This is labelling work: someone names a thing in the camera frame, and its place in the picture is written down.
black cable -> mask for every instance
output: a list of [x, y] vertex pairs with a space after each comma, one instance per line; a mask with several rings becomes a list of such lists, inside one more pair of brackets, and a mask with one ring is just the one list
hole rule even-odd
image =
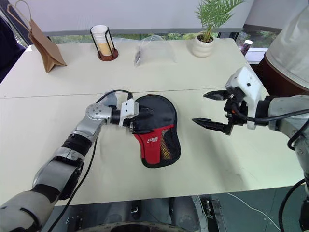
[[295, 147], [292, 146], [292, 143], [301, 135], [301, 133], [309, 126], [309, 119], [305, 124], [289, 139], [288, 141], [288, 147], [295, 151]]
[[114, 93], [114, 92], [124, 92], [124, 93], [127, 93], [127, 99], [131, 99], [133, 97], [133, 94], [127, 90], [123, 90], [123, 89], [116, 89], [116, 90], [112, 90], [106, 94], [104, 94], [102, 97], [100, 97], [96, 103], [99, 103], [101, 100], [103, 100], [103, 98], [105, 98], [106, 96], [110, 95], [111, 93]]
[[305, 182], [305, 179], [302, 179], [302, 180], [298, 181], [293, 187], [291, 187], [291, 189], [288, 191], [288, 193], [285, 195], [284, 199], [282, 200], [282, 203], [281, 203], [280, 209], [279, 209], [279, 213], [278, 213], [278, 221], [279, 221], [279, 227], [280, 227], [280, 231], [281, 231], [281, 232], [284, 232], [283, 222], [282, 222], [282, 215], [283, 215], [283, 210], [284, 210], [285, 204], [286, 204], [286, 202], [288, 201], [290, 195], [291, 195], [299, 186], [301, 186], [304, 182]]
[[76, 194], [77, 190], [79, 189], [79, 187], [83, 184], [83, 182], [85, 181], [89, 171], [90, 171], [90, 168], [91, 168], [91, 165], [92, 165], [92, 161], [93, 161], [93, 158], [95, 156], [95, 152], [96, 152], [96, 147], [97, 147], [97, 141], [98, 139], [96, 139], [95, 141], [95, 144], [93, 146], [93, 152], [92, 152], [92, 157], [91, 157], [91, 160], [90, 160], [90, 163], [89, 163], [89, 166], [88, 166], [88, 169], [84, 175], [84, 177], [82, 178], [81, 182], [79, 183], [79, 185], [75, 188], [73, 194], [71, 195], [68, 203], [66, 204], [66, 206], [64, 207], [64, 209], [62, 210], [62, 212], [60, 213], [60, 215], [57, 217], [57, 219], [54, 221], [54, 223], [52, 224], [52, 226], [48, 229], [47, 232], [51, 232], [53, 230], [53, 228], [55, 227], [55, 225], [59, 222], [59, 220], [62, 218], [62, 216], [64, 215], [64, 213], [66, 212], [69, 204], [71, 203], [71, 201], [73, 200], [73, 197], [74, 195]]
[[309, 113], [309, 109], [305, 109], [305, 110], [298, 110], [298, 111], [290, 112], [290, 113], [283, 114], [283, 115], [277, 115], [273, 117], [248, 117], [244, 115], [242, 112], [240, 112], [239, 106], [236, 102], [232, 103], [232, 110], [242, 120], [251, 121], [251, 122], [259, 122], [259, 123], [270, 122], [270, 121], [280, 120], [280, 119], [287, 118], [287, 117], [293, 117], [296, 115], [303, 115], [303, 114]]

brown paper bag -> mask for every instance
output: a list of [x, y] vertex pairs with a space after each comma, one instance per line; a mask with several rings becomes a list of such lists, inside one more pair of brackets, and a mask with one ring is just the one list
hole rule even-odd
[[[24, 2], [29, 9], [29, 13], [30, 13], [30, 21], [28, 21], [26, 19], [26, 17], [20, 12], [20, 10], [17, 8], [17, 3], [18, 2]], [[11, 12], [9, 7], [12, 6], [14, 7], [16, 10], [18, 10], [18, 12], [21, 14], [21, 16], [23, 16], [26, 20], [26, 22], [28, 23], [28, 27], [20, 22]], [[59, 51], [59, 48], [57, 47], [57, 45], [50, 41], [44, 34], [43, 32], [40, 30], [40, 28], [38, 27], [38, 25], [36, 25], [36, 23], [32, 20], [31, 18], [31, 11], [29, 8], [29, 5], [23, 1], [23, 0], [19, 0], [15, 3], [15, 5], [12, 4], [8, 4], [7, 7], [7, 12], [13, 17], [15, 18], [15, 20], [17, 20], [17, 22], [19, 22], [24, 28], [26, 28], [29, 31], [28, 37], [29, 39], [31, 39], [31, 41], [33, 42], [34, 46], [38, 49], [38, 51], [40, 52], [42, 59], [43, 59], [43, 64], [45, 67], [45, 71], [47, 73], [49, 73], [51, 71], [51, 69], [55, 66], [55, 65], [61, 65], [61, 66], [66, 66], [67, 64], [64, 62], [61, 53]]]

white wall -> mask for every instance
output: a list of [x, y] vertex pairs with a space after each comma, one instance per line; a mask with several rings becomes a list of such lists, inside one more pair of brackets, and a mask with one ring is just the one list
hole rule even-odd
[[255, 0], [246, 24], [282, 29], [306, 6], [308, 0]]
[[[199, 0], [27, 0], [42, 31], [88, 30], [105, 24], [111, 29], [201, 28], [196, 18]], [[224, 28], [242, 28], [253, 0], [234, 9]], [[24, 3], [18, 8], [28, 15]]]

red fabric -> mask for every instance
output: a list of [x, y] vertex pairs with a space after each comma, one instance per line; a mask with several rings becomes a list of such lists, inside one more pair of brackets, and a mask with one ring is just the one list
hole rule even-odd
[[140, 143], [141, 157], [145, 158], [148, 164], [159, 164], [161, 155], [162, 131], [173, 128], [174, 124], [154, 129], [148, 134], [135, 134], [135, 138]]

white table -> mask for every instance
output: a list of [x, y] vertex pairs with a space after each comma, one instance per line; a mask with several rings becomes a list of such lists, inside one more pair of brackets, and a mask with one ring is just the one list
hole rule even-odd
[[[103, 127], [92, 169], [72, 204], [276, 188], [302, 178], [297, 157], [287, 148], [288, 138], [283, 134], [267, 127], [235, 126], [232, 135], [226, 136], [192, 122], [194, 117], [227, 122], [224, 102], [202, 97], [208, 91], [160, 92], [178, 113], [182, 153], [171, 166], [144, 167], [140, 145], [132, 134], [116, 125]], [[31, 188], [36, 171], [99, 96], [0, 99], [0, 204]], [[120, 102], [125, 97], [118, 94]]]
[[217, 39], [208, 58], [193, 56], [192, 41], [171, 41], [177, 63], [134, 67], [138, 43], [117, 43], [119, 57], [97, 58], [93, 43], [59, 44], [67, 67], [46, 73], [39, 52], [23, 53], [0, 85], [0, 98], [97, 94], [110, 89], [132, 92], [223, 88], [226, 80], [246, 63], [232, 39]]

